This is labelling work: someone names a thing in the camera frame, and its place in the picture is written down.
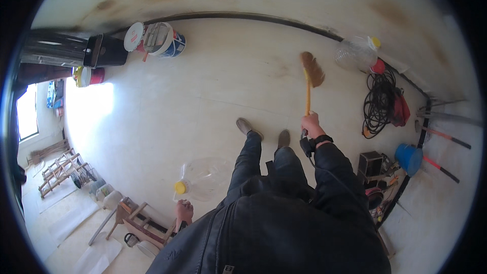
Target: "broom head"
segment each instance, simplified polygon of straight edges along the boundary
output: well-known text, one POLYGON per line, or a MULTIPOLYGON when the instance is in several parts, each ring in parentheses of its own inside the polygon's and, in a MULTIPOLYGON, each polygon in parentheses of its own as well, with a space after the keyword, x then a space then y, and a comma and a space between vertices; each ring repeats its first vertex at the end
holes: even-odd
POLYGON ((316 62, 313 54, 310 52, 302 52, 300 54, 301 64, 307 73, 307 80, 310 82, 311 87, 315 88, 321 85, 325 79, 325 74, 321 70, 320 65, 316 62))

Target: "brown shoe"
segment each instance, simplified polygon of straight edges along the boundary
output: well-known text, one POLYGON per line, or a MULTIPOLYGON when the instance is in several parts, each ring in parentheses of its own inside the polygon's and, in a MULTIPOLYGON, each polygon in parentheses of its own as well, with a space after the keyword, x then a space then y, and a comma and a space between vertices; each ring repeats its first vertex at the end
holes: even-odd
POLYGON ((289 133, 289 130, 284 129, 279 133, 279 138, 277 140, 277 149, 281 147, 287 147, 291 143, 291 134, 289 133))
POLYGON ((264 140, 264 135, 262 133, 260 133, 260 131, 253 129, 252 124, 244 118, 238 118, 237 119, 237 127, 245 135, 247 135, 247 133, 252 130, 253 132, 256 132, 260 136, 261 141, 264 140))

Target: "red bag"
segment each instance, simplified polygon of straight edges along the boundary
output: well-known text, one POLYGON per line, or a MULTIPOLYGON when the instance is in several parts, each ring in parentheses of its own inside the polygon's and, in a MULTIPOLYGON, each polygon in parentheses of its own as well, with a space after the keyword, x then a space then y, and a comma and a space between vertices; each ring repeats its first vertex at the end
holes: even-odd
POLYGON ((396 127, 404 126, 411 116, 411 112, 409 111, 408 103, 406 103, 402 95, 402 90, 396 88, 394 94, 394 112, 389 116, 389 121, 396 127))

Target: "empty plastic jug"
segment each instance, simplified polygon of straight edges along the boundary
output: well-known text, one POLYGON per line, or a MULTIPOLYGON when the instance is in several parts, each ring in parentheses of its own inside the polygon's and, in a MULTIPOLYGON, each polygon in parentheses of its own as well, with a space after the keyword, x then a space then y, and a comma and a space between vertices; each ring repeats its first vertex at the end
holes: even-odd
POLYGON ((377 62, 377 49, 380 40, 377 37, 354 36, 342 40, 335 52, 337 64, 347 70, 368 71, 377 62))
POLYGON ((185 163, 181 167, 181 179, 174 184, 174 201, 179 198, 210 201, 222 183, 230 180, 232 170, 230 162, 222 158, 203 158, 185 163))

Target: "sleeve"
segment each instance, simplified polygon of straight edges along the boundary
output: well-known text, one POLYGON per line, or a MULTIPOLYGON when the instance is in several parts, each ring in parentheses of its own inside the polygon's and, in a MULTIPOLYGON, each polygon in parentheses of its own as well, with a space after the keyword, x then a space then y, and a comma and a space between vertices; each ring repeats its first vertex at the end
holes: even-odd
POLYGON ((365 190, 354 174, 348 158, 333 143, 326 143, 315 151, 315 164, 318 167, 315 169, 316 208, 335 219, 375 234, 373 222, 367 217, 368 199, 365 190), (358 204, 350 192, 329 172, 346 185, 361 204, 358 204))

